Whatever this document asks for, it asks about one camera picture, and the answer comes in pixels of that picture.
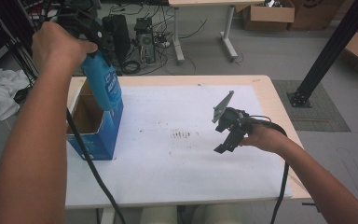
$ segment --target white table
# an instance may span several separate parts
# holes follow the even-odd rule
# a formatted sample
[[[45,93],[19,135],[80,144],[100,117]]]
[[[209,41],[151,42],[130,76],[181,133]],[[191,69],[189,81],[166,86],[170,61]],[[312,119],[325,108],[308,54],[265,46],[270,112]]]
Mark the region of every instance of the white table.
[[[238,58],[238,54],[228,39],[229,30],[231,27],[232,16],[234,14],[235,5],[241,4],[256,4],[264,1],[260,0],[170,0],[170,6],[174,7],[174,31],[173,31],[173,46],[176,53],[177,63],[180,65],[185,56],[182,52],[182,47],[179,42],[179,7],[202,7],[202,6],[214,6],[214,5],[229,5],[227,11],[227,22],[224,32],[220,32],[222,36],[223,44],[226,46],[230,55],[230,61],[234,62]]]
[[[79,87],[81,87],[84,80],[85,80],[85,78],[83,78],[83,77],[74,77],[73,78],[73,80],[71,82],[70,92],[68,95],[68,104],[71,104],[71,102],[74,99],[76,90]],[[197,87],[199,85],[201,85],[200,86],[201,88],[203,88],[203,87],[208,88],[208,87],[216,86],[216,85],[232,86],[233,88],[242,86],[242,85],[252,87],[252,89],[255,91],[255,96],[258,100],[261,112],[264,115],[270,117],[274,122],[280,124],[286,130],[286,132],[288,133],[288,136],[292,140],[294,140],[295,142],[297,142],[298,144],[301,145],[301,143],[298,139],[298,136],[296,134],[296,131],[282,106],[282,103],[279,99],[277,92],[275,91],[270,79],[266,76],[120,77],[119,81],[120,81],[120,84],[123,87],[123,89],[126,89],[128,87],[145,87],[147,89],[147,88],[150,88],[151,86],[154,86],[155,89],[162,88],[159,90],[163,90],[164,88],[170,87],[170,86],[172,88],[175,88],[175,87],[186,88],[188,86]],[[129,90],[131,90],[131,88],[126,90],[127,92],[125,94],[127,96],[124,96],[123,99],[126,99],[126,97],[128,98],[129,96],[132,95],[132,93],[130,93]],[[223,93],[221,99],[223,99],[223,97],[226,96],[226,94],[227,94],[226,92]],[[146,110],[147,110],[147,108],[144,108],[144,113],[143,113],[143,110],[139,111],[140,119],[142,118],[143,114],[147,114]],[[208,117],[208,121],[210,121],[210,119],[212,119],[212,116],[213,116],[213,110],[210,109],[210,112],[207,112],[207,113],[209,113],[209,114],[206,114],[205,116]],[[120,127],[120,130],[124,132],[125,126]],[[197,146],[193,146],[191,144],[186,145],[186,146],[185,145],[177,145],[177,146],[179,146],[179,148],[186,148],[186,146],[187,147],[197,147]],[[177,149],[178,148],[172,148],[172,151],[167,151],[166,153],[163,153],[165,156],[161,157],[161,159],[169,160],[171,158],[170,152],[173,153],[173,156],[177,156],[177,157],[181,157],[181,156],[185,155],[183,153],[181,154],[180,151],[177,151]],[[193,191],[183,191],[182,192],[183,195],[180,196],[180,193],[181,193],[180,189],[176,189],[179,185],[172,186],[170,184],[167,185],[164,182],[164,180],[169,179],[169,178],[171,179],[171,182],[174,182],[176,180],[176,178],[172,178],[171,176],[168,176],[168,175],[164,176],[166,174],[163,174],[162,178],[159,178],[158,175],[151,175],[148,177],[148,178],[156,178],[156,181],[161,181],[161,183],[164,183],[164,184],[156,185],[156,186],[161,186],[161,188],[158,189],[158,191],[155,191],[150,188],[150,186],[153,186],[153,183],[146,183],[146,182],[145,182],[145,185],[142,186],[144,188],[136,188],[136,186],[132,186],[131,183],[139,184],[139,182],[133,181],[133,179],[128,179],[128,178],[126,179],[125,175],[111,176],[111,178],[106,177],[106,174],[109,173],[109,169],[112,169],[112,167],[115,167],[115,165],[120,164],[120,163],[121,163],[121,165],[123,165],[124,163],[126,163],[128,165],[128,164],[131,164],[131,162],[133,162],[133,166],[142,167],[142,169],[151,169],[151,171],[153,171],[153,169],[156,169],[156,167],[153,167],[153,165],[148,165],[147,162],[144,162],[143,160],[141,160],[141,158],[153,160],[154,157],[153,156],[148,157],[147,153],[145,154],[145,152],[142,151],[141,148],[139,150],[140,150],[140,152],[139,152],[140,155],[142,155],[141,157],[137,157],[138,154],[130,155],[130,156],[126,155],[126,154],[130,153],[131,151],[130,150],[121,150],[121,151],[117,151],[117,154],[115,152],[114,160],[116,160],[116,161],[97,161],[97,162],[95,162],[97,169],[100,171],[100,174],[103,176],[104,181],[107,182],[108,186],[114,185],[117,182],[121,183],[121,185],[120,185],[121,187],[116,187],[112,191],[114,197],[117,200],[117,203],[120,206],[148,206],[148,205],[159,205],[159,204],[192,204],[192,203],[193,204],[194,203],[234,203],[234,202],[244,202],[244,201],[275,200],[278,197],[278,193],[276,195],[269,195],[269,196],[255,195],[254,197],[250,197],[250,196],[248,197],[248,195],[243,195],[243,194],[241,194],[241,192],[244,189],[244,187],[241,186],[242,182],[240,182],[240,181],[238,182],[238,183],[240,183],[239,185],[237,185],[237,186],[234,185],[234,186],[230,186],[230,188],[227,188],[227,189],[229,189],[227,192],[225,192],[224,190],[221,190],[221,189],[219,190],[219,188],[221,188],[221,187],[217,187],[216,189],[212,189],[209,192],[206,192],[206,193],[197,192],[194,195],[188,195],[189,192],[193,192]],[[151,150],[150,153],[153,153],[153,151],[158,152],[158,150],[153,150],[152,148],[149,150]],[[214,153],[214,152],[211,153],[211,152],[213,152],[212,148],[211,148],[211,150],[208,149],[205,151],[203,151],[203,150],[200,150],[200,151],[195,150],[194,151],[193,150],[191,153],[188,154],[188,159],[172,161],[172,167],[170,167],[169,162],[163,162],[163,163],[161,163],[161,166],[164,166],[165,169],[171,169],[170,172],[172,172],[173,174],[179,174],[178,172],[181,171],[180,169],[184,169],[183,172],[188,172],[188,171],[186,171],[186,167],[188,167],[188,165],[191,166],[191,164],[195,164],[195,163],[191,163],[192,158],[197,158],[197,160],[199,160],[199,161],[202,161],[202,158],[205,158],[205,160],[207,160],[207,161],[217,160],[218,162],[220,162],[221,160],[236,160],[235,158],[238,155],[239,160],[246,160],[246,156],[241,155],[240,149],[236,149],[236,151],[234,151],[234,154],[229,154],[229,152],[227,152],[224,155],[217,155],[217,153]],[[188,162],[188,165],[186,166],[185,164],[184,165],[178,164],[178,162]],[[218,170],[217,171],[212,170],[213,166],[211,165],[210,162],[205,162],[204,164],[205,164],[205,168],[204,168],[205,175],[209,175],[209,173],[212,174],[213,172],[218,172]],[[127,176],[131,176],[131,178],[133,178],[134,176],[137,175],[138,172],[141,172],[140,170],[137,170],[135,168],[134,169],[128,168],[127,170],[125,170],[125,171],[123,170],[122,172],[124,174],[127,173],[128,174]],[[199,185],[200,182],[198,182],[197,180],[183,181],[183,178],[186,178],[185,175],[178,176],[177,178],[178,179],[181,178],[180,179],[182,181],[181,183],[184,184],[184,188],[187,188],[187,190],[192,189],[192,188],[196,189],[199,187],[197,185]],[[131,194],[126,192],[126,190],[127,190],[127,188],[125,188],[126,184],[128,185],[128,189],[133,190],[133,191],[131,191],[131,193],[133,193],[134,196],[132,196]],[[211,182],[210,185],[218,186],[218,183]],[[290,189],[293,193],[293,196],[292,196],[293,199],[302,199],[302,198],[310,197],[309,194],[307,193],[307,191],[305,190],[305,188],[302,186],[299,179],[296,177],[296,174],[293,173],[293,171],[289,172],[288,186],[290,187]],[[236,191],[238,193],[238,195],[232,194],[233,191]],[[179,196],[171,197],[173,192],[178,193]],[[79,201],[77,197],[82,197],[82,198],[85,197],[85,201],[82,201],[82,200]],[[99,187],[95,183],[95,180],[93,179],[92,175],[90,174],[90,169],[87,166],[87,164],[80,159],[80,157],[75,153],[75,151],[73,149],[68,148],[67,208],[97,208],[97,207],[109,207],[109,206],[110,206],[110,204],[109,204],[108,200],[103,196],[102,191],[99,189]],[[112,211],[111,210],[108,210],[108,211],[110,213],[106,213],[106,214],[112,215]]]

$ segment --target tabletop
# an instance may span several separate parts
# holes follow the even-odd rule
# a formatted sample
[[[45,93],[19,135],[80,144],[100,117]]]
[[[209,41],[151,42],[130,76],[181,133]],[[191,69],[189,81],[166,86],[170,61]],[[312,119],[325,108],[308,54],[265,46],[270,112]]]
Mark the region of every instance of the tabletop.
[[[215,5],[248,5],[263,3],[260,0],[170,0],[171,7],[215,6]]]
[[[76,91],[79,89],[79,87],[81,87],[81,85],[84,83],[84,81],[85,81],[85,78],[83,78],[83,77],[74,77],[73,78],[73,80],[71,82],[71,88],[70,88],[70,91],[68,94],[68,106],[74,101],[74,98],[76,97]],[[120,77],[119,82],[120,82],[120,85],[123,87],[123,90],[126,91],[126,94],[131,95],[131,97],[127,96],[128,98],[129,97],[133,98],[132,94],[134,94],[134,93],[132,93],[132,92],[141,92],[141,91],[150,92],[150,90],[155,90],[155,89],[158,89],[162,94],[164,94],[165,91],[166,92],[169,91],[169,89],[167,89],[167,87],[171,87],[172,89],[179,88],[179,89],[181,89],[181,91],[193,91],[192,89],[186,89],[187,87],[192,87],[192,86],[193,87],[203,86],[202,91],[208,90],[209,86],[213,86],[214,88],[217,88],[217,87],[224,88],[224,87],[228,86],[229,89],[237,88],[238,90],[239,90],[239,86],[251,87],[251,89],[255,92],[256,100],[258,101],[258,103],[260,105],[261,113],[265,116],[270,117],[274,122],[280,124],[286,130],[288,137],[291,138],[296,143],[298,143],[299,145],[301,145],[301,142],[296,134],[296,130],[294,129],[290,119],[288,118],[288,116],[284,110],[284,107],[282,105],[282,102],[279,99],[279,96],[272,85],[272,82],[270,81],[269,77],[267,77],[267,76]],[[125,103],[125,109],[126,109],[126,107],[128,110],[131,110],[131,104]],[[245,158],[246,156],[249,156],[249,155],[244,155],[244,157],[242,157],[240,153],[238,153],[236,155],[238,155],[238,158],[242,158],[242,159]],[[123,159],[123,158],[125,158],[125,155],[119,154],[118,157],[120,159]],[[147,158],[147,153],[142,154],[142,157]],[[111,161],[100,162],[99,161],[99,162],[97,162],[96,166],[99,170],[102,170],[102,172],[103,172],[104,169],[108,169],[108,168],[111,169],[112,167],[114,167],[114,166],[111,166],[111,163],[113,163],[113,162],[111,162]],[[166,164],[163,162],[161,164],[161,166],[164,166],[164,165],[167,165],[167,167],[169,167],[169,164]],[[72,150],[68,149],[68,192],[67,192],[67,195],[68,195],[69,199],[67,198],[67,207],[108,206],[109,202],[107,200],[93,201],[93,198],[98,198],[101,196],[101,192],[99,192],[99,190],[97,190],[98,186],[96,186],[95,184],[91,183],[90,185],[92,185],[92,187],[88,186],[88,187],[84,187],[83,189],[82,188],[76,189],[76,190],[69,189],[69,188],[77,188],[74,186],[79,185],[79,183],[84,183],[84,185],[87,185],[86,182],[93,182],[92,176],[89,174],[89,172],[90,171],[88,171],[88,167],[87,167],[86,163],[83,162],[75,154],[75,151],[73,149]],[[142,170],[136,171],[136,169],[135,170],[132,169],[132,172],[133,173],[142,172]],[[79,176],[79,174],[85,174],[87,176],[88,180],[84,181],[83,177]],[[172,178],[172,181],[175,180],[171,176],[164,176],[164,178]],[[107,182],[110,183],[110,182],[115,182],[115,181],[109,179],[109,180],[107,180]],[[138,184],[145,183],[144,187],[147,189],[146,182],[147,181],[145,180],[145,182],[141,181]],[[310,197],[309,194],[307,193],[307,191],[305,190],[304,186],[301,184],[298,177],[292,170],[289,172],[288,185],[290,186],[290,189],[293,192],[292,199],[304,199],[304,198]],[[92,199],[90,199],[89,202],[79,201],[77,199],[78,195],[74,195],[74,191],[77,191],[77,193],[86,194],[88,188],[96,189],[96,191],[97,191],[96,194],[100,194],[100,195],[92,196]],[[119,193],[120,192],[115,191],[114,196],[115,195],[117,196]],[[119,205],[122,205],[122,206],[148,205],[148,204],[156,204],[159,202],[158,201],[155,203],[142,203],[143,202],[142,200],[145,200],[145,202],[151,202],[149,199],[143,199],[142,197],[140,195],[137,195],[134,197],[133,201],[131,201],[130,199],[124,200],[118,196],[117,202],[119,203]],[[234,202],[235,200],[233,200],[234,199],[233,197],[237,197],[237,195],[232,196],[231,200],[225,200],[224,198],[222,198],[222,199],[218,198],[217,200],[215,200],[215,202],[218,202],[219,200],[221,202]],[[167,204],[167,202],[165,202],[164,200],[165,199],[160,200],[159,203]],[[180,202],[179,201],[177,203],[181,203],[181,204],[205,202],[204,199],[202,199],[202,198],[195,199],[194,201],[191,201],[189,199],[183,199],[183,201],[180,201]]]

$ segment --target hand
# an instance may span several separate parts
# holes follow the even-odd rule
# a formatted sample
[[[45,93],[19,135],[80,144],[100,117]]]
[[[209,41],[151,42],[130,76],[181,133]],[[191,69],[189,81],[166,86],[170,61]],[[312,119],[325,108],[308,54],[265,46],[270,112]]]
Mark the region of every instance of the hand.
[[[42,71],[47,66],[72,66],[76,68],[87,53],[95,52],[97,45],[75,39],[59,24],[45,21],[42,28],[33,35],[33,58]]]
[[[290,140],[282,133],[256,124],[253,126],[253,133],[248,137],[244,137],[240,142],[240,146],[253,146],[262,150],[278,153],[280,149],[287,146]]]

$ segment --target forearm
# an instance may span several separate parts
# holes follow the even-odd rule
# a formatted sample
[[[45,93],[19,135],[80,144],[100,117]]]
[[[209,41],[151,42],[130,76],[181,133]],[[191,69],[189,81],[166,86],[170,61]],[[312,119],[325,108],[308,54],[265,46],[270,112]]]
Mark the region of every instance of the forearm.
[[[65,109],[72,72],[70,66],[42,71],[21,109],[0,161],[0,223],[64,221]]]
[[[288,140],[277,153],[296,172],[328,223],[358,223],[358,200],[307,152]]]

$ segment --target table leg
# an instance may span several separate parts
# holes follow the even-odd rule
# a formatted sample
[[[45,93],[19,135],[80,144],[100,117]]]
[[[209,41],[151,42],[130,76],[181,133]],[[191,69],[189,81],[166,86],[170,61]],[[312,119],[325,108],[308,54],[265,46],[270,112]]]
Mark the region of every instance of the table leg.
[[[230,55],[230,61],[233,63],[236,58],[238,58],[238,54],[235,51],[234,47],[232,47],[231,42],[228,39],[229,30],[231,28],[231,21],[232,16],[234,14],[234,7],[235,6],[229,6],[228,12],[227,12],[227,23],[226,23],[226,30],[225,32],[220,32],[220,35],[222,36],[223,44],[226,46],[228,53]]]
[[[115,209],[113,207],[103,209],[101,224],[112,224],[115,221]]]
[[[179,7],[176,7],[173,12],[174,31],[173,31],[173,46],[176,52],[177,64],[180,65],[185,61],[185,56],[182,52],[182,47],[179,43],[179,20],[178,20]]]

